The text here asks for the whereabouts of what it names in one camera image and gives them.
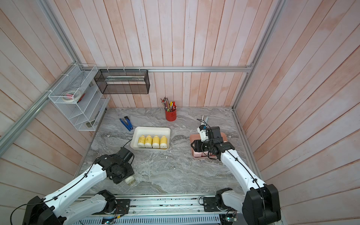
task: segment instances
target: gray marble surface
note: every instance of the gray marble surface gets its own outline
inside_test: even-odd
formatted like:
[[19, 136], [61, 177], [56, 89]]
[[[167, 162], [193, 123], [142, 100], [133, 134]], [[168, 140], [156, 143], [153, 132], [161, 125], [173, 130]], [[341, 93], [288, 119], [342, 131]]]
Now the gray marble surface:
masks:
[[171, 129], [170, 147], [166, 152], [149, 150], [131, 150], [135, 159], [132, 164], [135, 182], [132, 185], [124, 181], [114, 184], [105, 179], [93, 186], [86, 194], [95, 194], [107, 189], [113, 194], [147, 193], [215, 193], [230, 187], [243, 193], [229, 169], [218, 160], [198, 160], [191, 155], [190, 134], [196, 134], [200, 122], [196, 118], [208, 115], [209, 126], [219, 126], [246, 162], [243, 143], [236, 130], [232, 109], [178, 108], [177, 119], [168, 122], [163, 108], [112, 108], [107, 110], [99, 130], [87, 153], [80, 172], [87, 169], [98, 156], [117, 152], [132, 138], [134, 130], [129, 132], [119, 118], [129, 116], [132, 125], [169, 127]]

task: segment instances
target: stapler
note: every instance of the stapler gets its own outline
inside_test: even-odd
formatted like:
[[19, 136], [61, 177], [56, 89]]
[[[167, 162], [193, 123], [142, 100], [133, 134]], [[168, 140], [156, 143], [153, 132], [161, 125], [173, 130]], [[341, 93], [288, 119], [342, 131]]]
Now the stapler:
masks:
[[120, 118], [120, 121], [121, 121], [122, 124], [124, 124], [124, 126], [125, 126], [129, 131], [131, 131], [131, 130], [133, 129], [129, 117], [125, 116], [124, 119], [121, 119], [121, 118]]

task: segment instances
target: yellow bottle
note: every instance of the yellow bottle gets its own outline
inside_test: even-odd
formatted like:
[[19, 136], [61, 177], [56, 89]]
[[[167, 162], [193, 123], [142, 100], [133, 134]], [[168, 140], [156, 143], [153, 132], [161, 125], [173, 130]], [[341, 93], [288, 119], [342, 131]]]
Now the yellow bottle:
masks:
[[145, 136], [144, 135], [141, 135], [139, 137], [138, 147], [139, 148], [144, 148], [145, 147]]
[[160, 138], [157, 135], [153, 138], [153, 148], [160, 148]]
[[167, 138], [165, 136], [161, 137], [160, 148], [161, 149], [167, 149]]
[[150, 135], [146, 136], [145, 138], [145, 148], [152, 148], [153, 139]]

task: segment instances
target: black cable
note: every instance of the black cable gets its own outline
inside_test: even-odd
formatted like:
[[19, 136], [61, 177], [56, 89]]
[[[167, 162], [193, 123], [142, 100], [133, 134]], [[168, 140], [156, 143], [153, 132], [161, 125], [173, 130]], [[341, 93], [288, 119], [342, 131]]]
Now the black cable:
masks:
[[229, 150], [227, 150], [227, 149], [221, 144], [220, 141], [218, 141], [218, 142], [219, 142], [220, 145], [225, 149], [225, 151], [228, 151], [228, 153], [235, 159], [235, 161], [237, 161], [238, 163], [240, 163], [240, 165], [242, 165], [242, 166], [245, 168], [245, 170], [250, 174], [253, 182], [255, 182], [256, 185], [259, 187], [259, 191], [260, 191], [261, 197], [262, 197], [262, 203], [263, 203], [263, 205], [264, 205], [264, 213], [265, 213], [265, 217], [266, 217], [264, 196], [263, 196], [262, 191], [261, 191], [261, 189], [260, 189], [260, 185], [257, 183], [257, 179], [252, 176], [252, 174], [249, 172], [249, 170], [246, 168], [246, 166], [244, 166], [244, 165], [238, 160], [238, 158], [236, 158], [235, 156], [233, 156], [233, 154], [231, 154], [231, 153], [229, 152]]
[[205, 120], [202, 120], [202, 119], [197, 119], [197, 120], [200, 121], [200, 122], [204, 122], [204, 123], [206, 124], [206, 126], [207, 126], [208, 128], [210, 128], [210, 130], [211, 130], [211, 132], [212, 132], [211, 127], [209, 126], [209, 124], [207, 124], [207, 123], [205, 122]]
[[123, 147], [125, 147], [125, 145], [127, 145], [130, 141], [132, 140], [132, 138], [128, 141], [128, 142], [126, 142], [126, 144], [124, 144], [124, 146]]
[[[203, 141], [203, 143], [201, 144], [201, 151], [204, 153], [204, 155], [206, 155], [206, 154], [205, 154], [204, 149], [203, 149], [202, 147], [203, 147], [203, 144], [204, 144], [205, 141]], [[213, 156], [213, 155], [214, 155], [214, 154], [209, 155], [209, 151], [207, 151], [207, 155], [206, 155], [206, 156], [207, 156], [209, 159], [217, 160], [217, 159], [210, 158], [210, 156]]]
[[13, 214], [15, 212], [15, 210], [17, 210], [18, 208], [20, 207], [23, 207], [23, 206], [33, 206], [33, 205], [39, 205], [39, 204], [43, 204], [43, 203], [46, 203], [46, 202], [49, 202], [49, 201], [56, 201], [56, 199], [58, 199], [58, 197], [62, 194], [64, 194], [65, 192], [67, 192], [68, 190], [70, 190], [72, 187], [74, 187], [75, 185], [77, 185], [80, 181], [82, 181], [85, 177], [87, 177], [87, 174], [90, 172], [91, 168], [93, 167], [95, 161], [98, 159], [99, 157], [97, 157], [94, 162], [91, 164], [90, 168], [89, 168], [89, 171], [87, 173], [84, 174], [84, 176], [78, 181], [76, 182], [76, 184], [74, 184], [73, 186], [71, 186], [70, 188], [66, 189], [65, 191], [63, 191], [62, 193], [56, 195], [55, 197], [51, 198], [50, 200], [47, 200], [47, 201], [44, 201], [44, 202], [40, 202], [40, 203], [35, 203], [35, 204], [22, 204], [21, 206], [15, 208], [12, 213], [10, 214], [10, 224], [13, 225], [13, 222], [12, 222], [12, 217], [13, 217]]
[[205, 196], [201, 196], [201, 197], [199, 198], [199, 201], [198, 201], [198, 202], [199, 202], [199, 205], [201, 205], [201, 206], [204, 206], [204, 204], [200, 204], [200, 199], [201, 199], [201, 198], [204, 198], [204, 197], [205, 197]]
[[132, 164], [132, 162], [134, 161], [134, 159], [135, 159], [135, 155], [133, 154], [133, 155], [132, 155], [132, 161], [131, 161], [130, 165]]
[[114, 216], [114, 219], [115, 219], [115, 217], [116, 217], [116, 214], [118, 213], [118, 211], [119, 211], [119, 209], [117, 208], [117, 207], [115, 207], [116, 208], [116, 213], [115, 213], [115, 216]]
[[227, 211], [226, 214], [225, 214], [225, 217], [228, 217], [228, 214], [229, 214], [229, 212], [230, 212], [231, 210], [233, 210], [233, 208], [229, 208], [229, 209], [228, 209], [228, 211]]

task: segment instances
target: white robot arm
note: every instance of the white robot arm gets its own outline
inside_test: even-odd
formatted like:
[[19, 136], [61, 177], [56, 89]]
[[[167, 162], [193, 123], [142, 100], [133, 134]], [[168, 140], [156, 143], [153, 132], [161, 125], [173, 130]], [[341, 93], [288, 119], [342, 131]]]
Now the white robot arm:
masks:
[[114, 212], [115, 196], [107, 190], [100, 191], [83, 202], [70, 205], [107, 177], [115, 184], [123, 180], [127, 183], [134, 180], [134, 171], [129, 163], [133, 156], [133, 153], [124, 147], [116, 154], [103, 155], [64, 187], [42, 199], [34, 197], [27, 204], [23, 225], [70, 225], [96, 212]]
[[272, 184], [267, 185], [243, 162], [230, 142], [223, 142], [219, 127], [201, 125], [197, 128], [201, 136], [202, 149], [216, 156], [232, 172], [245, 195], [230, 188], [216, 192], [217, 207], [223, 210], [235, 209], [242, 212], [248, 225], [266, 225], [281, 219], [279, 193]]

